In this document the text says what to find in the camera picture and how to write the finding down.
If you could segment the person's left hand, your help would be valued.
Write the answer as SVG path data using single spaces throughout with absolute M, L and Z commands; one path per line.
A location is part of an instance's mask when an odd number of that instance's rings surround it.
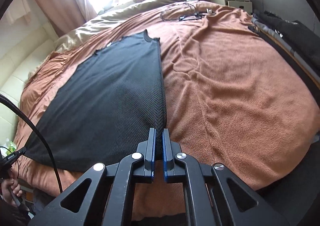
M 13 193 L 16 197 L 20 197 L 22 195 L 22 190 L 18 180 L 13 174 L 10 175 L 9 179 L 4 179 L 1 182 L 1 190 L 4 201 L 13 207 L 17 207 L 11 194 Z

